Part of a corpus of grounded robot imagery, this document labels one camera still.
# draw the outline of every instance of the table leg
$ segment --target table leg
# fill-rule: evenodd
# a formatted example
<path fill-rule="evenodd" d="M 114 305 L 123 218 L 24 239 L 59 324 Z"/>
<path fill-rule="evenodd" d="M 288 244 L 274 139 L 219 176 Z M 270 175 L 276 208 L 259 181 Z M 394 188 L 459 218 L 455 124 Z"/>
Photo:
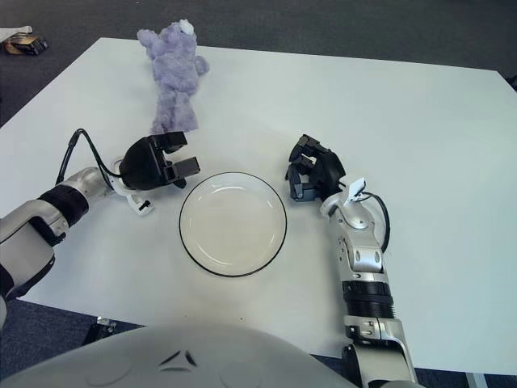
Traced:
<path fill-rule="evenodd" d="M 469 388 L 488 388 L 483 373 L 466 373 Z"/>

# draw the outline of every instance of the plush toy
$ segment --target plush toy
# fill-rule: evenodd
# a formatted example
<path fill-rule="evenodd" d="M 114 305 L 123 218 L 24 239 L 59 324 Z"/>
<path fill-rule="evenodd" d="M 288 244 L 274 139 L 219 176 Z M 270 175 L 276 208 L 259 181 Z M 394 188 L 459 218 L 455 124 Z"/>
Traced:
<path fill-rule="evenodd" d="M 180 20 L 164 28 L 160 35 L 140 30 L 137 37 L 153 61 L 154 80 L 160 89 L 151 133 L 196 129 L 197 120 L 189 99 L 197 89 L 199 76 L 209 67 L 203 57 L 195 54 L 194 27 L 188 20 Z"/>

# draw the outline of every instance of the black cable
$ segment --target black cable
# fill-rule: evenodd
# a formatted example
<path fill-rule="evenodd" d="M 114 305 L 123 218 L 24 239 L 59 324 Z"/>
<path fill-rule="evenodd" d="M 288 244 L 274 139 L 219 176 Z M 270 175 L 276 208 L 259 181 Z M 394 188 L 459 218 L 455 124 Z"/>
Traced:
<path fill-rule="evenodd" d="M 364 198 L 362 200 L 367 200 L 369 198 L 373 198 L 379 203 L 380 209 L 382 210 L 382 215 L 385 218 L 385 225 L 386 225 L 385 240 L 382 242 L 382 246 L 380 247 L 380 249 L 382 250 L 382 253 L 385 253 L 386 249 L 388 249 L 389 236 L 391 235 L 391 225 L 389 224 L 388 208 L 386 208 L 386 204 L 377 194 L 373 194 L 371 192 L 363 192 L 363 194 L 367 195 L 368 198 Z"/>
<path fill-rule="evenodd" d="M 99 169 L 103 174 L 104 181 L 109 187 L 111 187 L 111 184 L 109 182 L 109 179 L 106 177 L 106 174 L 111 175 L 115 178 L 122 178 L 122 175 L 115 174 L 114 172 L 108 170 L 103 160 L 101 159 L 99 152 L 95 148 L 93 141 L 90 139 L 88 132 L 82 128 L 75 131 L 68 142 L 68 148 L 66 149 L 65 156 L 63 157 L 63 161 L 61 162 L 61 167 L 59 168 L 59 173 L 57 174 L 56 184 L 61 183 L 65 178 L 66 167 L 68 166 L 68 162 L 70 160 L 70 157 L 72 156 L 72 152 L 74 151 L 74 148 L 77 145 L 79 137 L 81 135 L 83 135 L 86 138 L 86 141 L 88 141 L 88 145 L 90 146 L 91 152 L 94 155 L 95 161 L 97 162 L 97 166 L 99 166 Z"/>

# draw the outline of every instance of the small object on floor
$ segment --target small object on floor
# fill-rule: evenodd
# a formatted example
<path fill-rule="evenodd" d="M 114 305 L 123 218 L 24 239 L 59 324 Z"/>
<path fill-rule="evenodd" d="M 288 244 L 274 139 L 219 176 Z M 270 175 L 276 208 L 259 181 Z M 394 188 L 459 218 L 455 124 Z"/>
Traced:
<path fill-rule="evenodd" d="M 32 32 L 31 26 L 25 27 L 17 27 L 17 28 L 0 28 L 0 43 L 2 43 L 5 39 L 17 34 L 19 32 L 23 32 L 25 34 L 30 34 Z"/>
<path fill-rule="evenodd" d="M 110 337 L 115 334 L 116 322 L 110 319 L 98 317 L 97 323 L 90 326 L 90 330 L 86 333 L 86 338 L 82 342 L 82 346 L 91 344 L 92 342 Z"/>
<path fill-rule="evenodd" d="M 4 51 L 13 55 L 40 55 L 48 48 L 43 36 L 19 32 L 2 42 Z"/>
<path fill-rule="evenodd" d="M 209 67 L 203 57 L 195 54 L 194 27 L 188 20 L 180 20 L 164 28 L 160 35 L 140 30 L 137 37 L 153 61 L 154 80 L 160 88 L 151 133 L 196 129 L 197 120 L 189 100 L 197 90 L 199 76 L 207 73 Z"/>

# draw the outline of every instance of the white plastic clip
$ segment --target white plastic clip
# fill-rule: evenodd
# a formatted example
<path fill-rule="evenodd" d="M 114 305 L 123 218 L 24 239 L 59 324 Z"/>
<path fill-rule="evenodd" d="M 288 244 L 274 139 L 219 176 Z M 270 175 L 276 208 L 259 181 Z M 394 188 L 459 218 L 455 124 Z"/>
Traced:
<path fill-rule="evenodd" d="M 320 207 L 320 213 L 323 217 L 329 217 L 336 206 L 344 208 L 351 202 L 360 200 L 363 197 L 361 192 L 365 187 L 366 180 L 364 178 L 357 179 L 355 182 L 347 186 L 345 177 L 342 176 L 339 178 L 339 188 L 341 188 L 342 191 L 329 196 L 325 201 L 323 201 L 322 206 Z"/>
<path fill-rule="evenodd" d="M 116 174 L 119 174 L 119 164 L 121 161 L 122 159 L 118 159 L 115 163 L 113 163 Z M 133 209 L 136 214 L 143 217 L 154 210 L 154 206 L 149 200 L 142 198 L 139 195 L 140 192 L 138 190 L 128 188 L 121 178 L 109 176 L 109 180 L 113 187 L 113 191 L 116 192 L 119 196 L 125 196 L 129 203 L 129 207 Z"/>

